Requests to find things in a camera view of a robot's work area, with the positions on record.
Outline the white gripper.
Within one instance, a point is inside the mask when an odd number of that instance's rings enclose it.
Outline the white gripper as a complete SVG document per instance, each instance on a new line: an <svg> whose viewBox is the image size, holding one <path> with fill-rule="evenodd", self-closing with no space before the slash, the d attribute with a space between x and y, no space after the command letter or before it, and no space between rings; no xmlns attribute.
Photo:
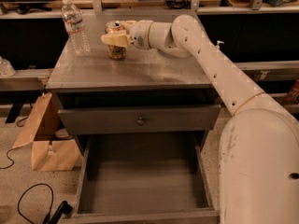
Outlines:
<svg viewBox="0 0 299 224"><path fill-rule="evenodd" d="M149 34L153 21L120 21L120 24L127 32L130 31L130 35L126 34L124 30L102 35L101 41L104 44L128 48L131 44L131 36L136 48L150 49Z"/></svg>

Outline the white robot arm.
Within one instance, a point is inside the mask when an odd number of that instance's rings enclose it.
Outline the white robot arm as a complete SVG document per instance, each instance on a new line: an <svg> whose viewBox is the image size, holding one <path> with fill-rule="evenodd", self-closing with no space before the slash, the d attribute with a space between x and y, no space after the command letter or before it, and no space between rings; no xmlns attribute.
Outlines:
<svg viewBox="0 0 299 224"><path fill-rule="evenodd" d="M221 224L299 224L299 122L213 45L199 20L126 21L107 45L192 55L232 117L219 146Z"/></svg>

